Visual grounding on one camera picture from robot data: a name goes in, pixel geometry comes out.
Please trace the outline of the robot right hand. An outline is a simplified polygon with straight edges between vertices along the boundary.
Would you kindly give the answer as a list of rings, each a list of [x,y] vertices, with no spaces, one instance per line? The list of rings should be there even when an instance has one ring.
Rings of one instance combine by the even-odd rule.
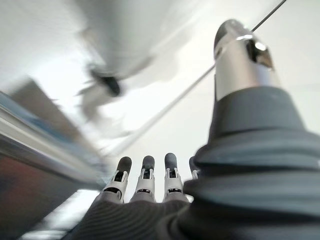
[[[167,154],[162,203],[152,201],[150,156],[131,202],[128,157],[96,197],[72,240],[317,240],[320,138],[308,132],[272,57],[235,19],[214,40],[214,108],[206,145],[181,183]]]

